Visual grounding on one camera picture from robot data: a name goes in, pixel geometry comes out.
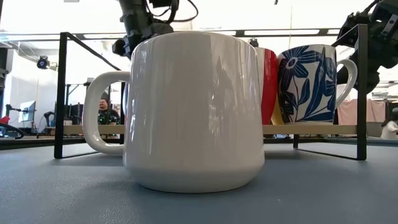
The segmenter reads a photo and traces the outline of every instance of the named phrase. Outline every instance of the computer monitor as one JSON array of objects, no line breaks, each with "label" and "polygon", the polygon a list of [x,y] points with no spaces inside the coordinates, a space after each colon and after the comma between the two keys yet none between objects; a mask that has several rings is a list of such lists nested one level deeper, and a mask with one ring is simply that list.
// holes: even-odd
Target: computer monitor
[{"label": "computer monitor", "polygon": [[21,103],[21,112],[19,112],[19,122],[34,121],[36,101]]},{"label": "computer monitor", "polygon": [[72,120],[72,124],[81,124],[83,104],[65,105],[65,119]]}]

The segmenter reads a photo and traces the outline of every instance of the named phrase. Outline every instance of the blue floral mug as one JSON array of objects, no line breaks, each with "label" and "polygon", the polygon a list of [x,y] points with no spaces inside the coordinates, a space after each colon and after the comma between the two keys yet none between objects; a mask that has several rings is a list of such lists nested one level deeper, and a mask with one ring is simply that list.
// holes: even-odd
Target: blue floral mug
[{"label": "blue floral mug", "polygon": [[[285,124],[333,124],[335,109],[354,87],[358,69],[351,60],[336,63],[329,45],[304,45],[278,56],[278,99]],[[348,82],[336,100],[337,65],[348,70]]]}]

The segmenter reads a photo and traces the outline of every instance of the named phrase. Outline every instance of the white mug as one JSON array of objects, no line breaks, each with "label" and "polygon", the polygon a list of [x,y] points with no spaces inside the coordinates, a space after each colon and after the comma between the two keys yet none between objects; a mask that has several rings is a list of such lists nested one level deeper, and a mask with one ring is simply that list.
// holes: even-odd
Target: white mug
[{"label": "white mug", "polygon": [[[128,82],[124,145],[98,132],[98,102]],[[167,192],[241,187],[264,163],[257,55],[242,40],[208,32],[149,39],[133,52],[131,73],[108,72],[89,86],[83,133],[95,150],[123,155],[134,180]]]}]

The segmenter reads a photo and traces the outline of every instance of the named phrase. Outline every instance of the mug rack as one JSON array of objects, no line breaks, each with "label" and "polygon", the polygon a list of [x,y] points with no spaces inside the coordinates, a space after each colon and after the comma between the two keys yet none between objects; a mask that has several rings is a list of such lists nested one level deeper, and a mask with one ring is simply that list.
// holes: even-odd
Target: mug rack
[{"label": "mug rack", "polygon": [[[352,36],[358,35],[357,40],[353,40]],[[64,134],[81,134],[83,133],[81,126],[77,125],[63,125],[63,103],[65,100],[65,75],[66,75],[66,54],[67,54],[67,40],[68,38],[84,49],[91,52],[93,55],[102,59],[105,63],[113,67],[115,70],[120,70],[111,63],[109,63],[100,54],[96,53],[93,49],[85,45],[81,40],[73,36],[71,33],[62,32],[60,34],[60,51],[59,51],[59,68],[58,68],[58,92],[57,92],[57,122],[56,122],[56,135],[54,146],[54,158],[63,159],[67,157],[82,156],[92,154],[95,152],[76,154],[72,156],[63,156],[62,145]],[[349,40],[355,42],[355,50],[358,52],[358,115],[357,125],[264,125],[262,127],[263,134],[294,134],[293,148],[299,151],[313,152],[328,156],[335,156],[345,159],[354,159],[359,161],[366,160],[367,145],[366,145],[366,84],[368,81],[368,26],[366,24],[358,24],[347,32],[344,36],[339,38],[332,46],[337,47],[342,45],[343,42]],[[123,100],[124,84],[122,84],[121,98]],[[124,121],[124,112],[121,112],[121,121]],[[121,134],[120,143],[123,143],[124,125],[99,125],[99,132],[101,134]],[[348,157],[343,155],[333,154],[333,152],[325,153],[318,151],[309,151],[299,148],[299,134],[356,134],[357,135],[357,148],[356,157]],[[311,142],[324,142],[324,139],[314,139]]]}]

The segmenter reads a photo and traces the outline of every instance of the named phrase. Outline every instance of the desk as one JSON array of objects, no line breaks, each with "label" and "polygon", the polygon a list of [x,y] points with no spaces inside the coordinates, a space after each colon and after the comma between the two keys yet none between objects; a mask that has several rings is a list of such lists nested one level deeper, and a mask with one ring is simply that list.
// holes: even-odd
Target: desk
[{"label": "desk", "polygon": [[[301,144],[355,153],[356,146]],[[213,194],[145,189],[122,159],[104,154],[55,160],[53,147],[0,151],[1,223],[395,224],[398,149],[369,146],[367,161],[266,145],[266,164],[249,185]],[[65,146],[65,153],[90,150]]]}]

